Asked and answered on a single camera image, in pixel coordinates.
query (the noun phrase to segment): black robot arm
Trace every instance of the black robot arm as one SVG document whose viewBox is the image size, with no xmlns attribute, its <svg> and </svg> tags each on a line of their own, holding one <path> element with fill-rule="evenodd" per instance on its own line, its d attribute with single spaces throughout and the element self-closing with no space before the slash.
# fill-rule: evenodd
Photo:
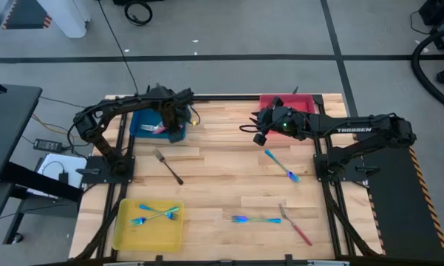
<svg viewBox="0 0 444 266">
<path fill-rule="evenodd" d="M 253 141 L 260 146 L 266 142 L 265 136 L 270 130 L 298 140 L 318 139 L 331 134 L 369 134 L 365 140 L 350 146 L 330 149 L 321 161 L 323 164 L 321 170 L 325 173 L 318 174 L 333 177 L 342 171 L 343 167 L 353 158 L 385 147 L 396 149 L 409 147 L 417 139 L 412 132 L 410 122 L 396 114 L 336 118 L 300 112 L 283 105 L 281 99 L 274 98 L 268 107 L 253 113 L 256 115 L 256 119 L 251 118 L 251 120 L 256 125 L 240 126 L 240 129 L 245 132 L 256 132 Z M 247 131 L 246 127 L 256 129 Z"/>
<path fill-rule="evenodd" d="M 125 157 L 111 147 L 102 135 L 110 121 L 117 115 L 151 108 L 161 114 L 163 125 L 169 132 L 169 141 L 177 142 L 182 139 L 180 125 L 191 119 L 188 105 L 193 103 L 193 96 L 191 89 L 184 89 L 176 94 L 164 86 L 157 86 L 144 95 L 102 100 L 77 113 L 73 122 L 82 140 L 94 144 L 105 157 L 110 171 L 113 174 L 122 174 L 126 170 Z"/>
</svg>

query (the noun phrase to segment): black hose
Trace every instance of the black hose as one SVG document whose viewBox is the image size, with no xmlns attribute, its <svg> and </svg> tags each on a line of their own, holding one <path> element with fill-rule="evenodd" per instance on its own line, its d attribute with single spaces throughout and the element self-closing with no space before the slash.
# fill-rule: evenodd
<svg viewBox="0 0 444 266">
<path fill-rule="evenodd" d="M 414 72 L 415 77 L 419 82 L 422 84 L 424 88 L 439 102 L 441 102 L 444 105 L 444 94 L 440 92 L 436 86 L 430 82 L 430 80 L 426 77 L 426 75 L 423 73 L 422 68 L 419 64 L 419 57 L 422 50 L 429 45 L 432 41 L 442 38 L 444 36 L 444 30 L 440 31 L 438 33 L 435 33 L 433 35 L 430 35 L 428 38 L 423 40 L 419 45 L 417 45 L 417 48 L 415 48 L 414 52 L 412 53 L 412 60 L 411 60 L 411 66 L 412 71 Z"/>
<path fill-rule="evenodd" d="M 129 13 L 129 8 L 134 5 L 134 4 L 139 4 L 140 6 L 144 7 L 148 12 L 149 12 L 149 18 L 146 19 L 145 21 L 141 21 L 139 20 L 135 15 L 131 15 Z M 130 23 L 132 23 L 133 25 L 136 26 L 144 26 L 147 23 L 149 23 L 152 19 L 153 19 L 153 10 L 149 7 L 148 4 L 146 4 L 144 1 L 141 0 L 134 0 L 134 1 L 130 1 L 127 4 L 125 4 L 125 17 L 128 19 L 128 21 L 130 21 Z"/>
</svg>

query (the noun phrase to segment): red handle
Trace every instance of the red handle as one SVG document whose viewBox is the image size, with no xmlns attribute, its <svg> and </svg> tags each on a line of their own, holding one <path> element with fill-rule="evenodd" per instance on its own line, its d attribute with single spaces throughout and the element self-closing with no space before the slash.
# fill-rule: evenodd
<svg viewBox="0 0 444 266">
<path fill-rule="evenodd" d="M 302 239 L 309 245 L 311 246 L 312 243 L 311 241 L 304 235 L 304 233 L 302 233 L 302 230 L 295 224 L 293 224 L 294 229 L 297 231 L 298 234 L 301 235 Z"/>
</svg>

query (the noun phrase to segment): gray floor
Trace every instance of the gray floor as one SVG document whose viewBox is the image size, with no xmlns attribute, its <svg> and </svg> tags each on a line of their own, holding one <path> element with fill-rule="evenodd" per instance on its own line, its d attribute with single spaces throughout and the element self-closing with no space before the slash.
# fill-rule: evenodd
<svg viewBox="0 0 444 266">
<path fill-rule="evenodd" d="M 119 56 L 117 45 L 96 1 L 81 0 L 92 21 L 81 39 L 68 39 L 52 24 L 47 30 L 0 30 L 0 58 Z M 409 28 L 409 15 L 423 0 L 328 0 L 344 55 L 408 55 L 425 38 Z M 0 0 L 0 12 L 5 0 Z M 130 25 L 123 8 L 104 0 L 103 7 L 126 55 L 332 55 L 320 0 L 167 0 L 150 3 L 154 20 Z M 420 18 L 416 27 L 426 30 Z M 434 46 L 428 54 L 443 53 Z M 408 61 L 347 61 L 347 74 L 360 115 L 396 112 L 412 122 L 418 159 L 444 231 L 444 106 L 411 73 Z M 444 61 L 424 61 L 429 77 Z M 197 93 L 299 92 L 343 93 L 334 61 L 166 61 L 130 62 L 140 90 L 156 82 Z M 132 94 L 124 63 L 0 64 L 0 82 L 40 86 L 44 96 L 80 105 L 107 94 Z M 69 127 L 78 109 L 41 100 L 43 121 Z M 64 141 L 31 121 L 24 133 L 34 140 Z M 89 153 L 89 148 L 79 150 Z M 32 168 L 43 152 L 20 141 L 12 160 Z M 10 200 L 4 214 L 17 202 Z M 33 265 L 67 258 L 75 219 L 27 215 L 20 245 L 1 240 L 9 219 L 0 221 L 0 265 Z"/>
</svg>

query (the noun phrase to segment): wooden tabletop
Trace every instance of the wooden tabletop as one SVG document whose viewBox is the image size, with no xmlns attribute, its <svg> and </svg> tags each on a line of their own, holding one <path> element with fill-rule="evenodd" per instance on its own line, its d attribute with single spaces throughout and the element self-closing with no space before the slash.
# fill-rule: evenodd
<svg viewBox="0 0 444 266">
<path fill-rule="evenodd" d="M 345 117 L 340 94 L 323 95 L 325 109 L 333 117 Z M 207 101 L 196 103 L 202 122 L 188 126 L 184 141 L 137 139 L 135 176 L 128 187 L 128 198 L 180 200 L 185 204 L 182 247 L 177 253 L 118 252 L 118 260 L 153 261 L 220 259 L 333 259 L 329 224 L 321 184 L 315 176 L 313 141 L 299 142 L 280 134 L 270 134 L 266 145 L 253 142 L 253 134 L 239 131 L 251 123 L 250 113 L 259 109 L 256 100 Z M 116 117 L 104 136 L 115 144 L 120 117 Z M 123 143 L 127 143 L 128 129 Z M 334 146 L 353 143 L 352 135 L 332 136 Z M 152 154 L 158 148 L 168 164 L 184 180 L 177 184 L 171 172 Z M 264 150 L 269 149 L 286 167 L 300 176 L 291 182 Z M 344 183 L 343 191 L 349 220 L 363 239 L 378 253 L 380 240 L 366 190 Z M 82 199 L 69 257 L 78 255 L 89 243 L 102 222 L 108 185 L 96 185 Z M 308 246 L 291 224 L 252 222 L 236 224 L 232 215 L 281 218 L 278 204 L 310 238 Z M 342 251 L 346 253 L 343 230 L 338 226 Z M 110 254 L 113 228 L 109 229 L 106 255 Z"/>
</svg>

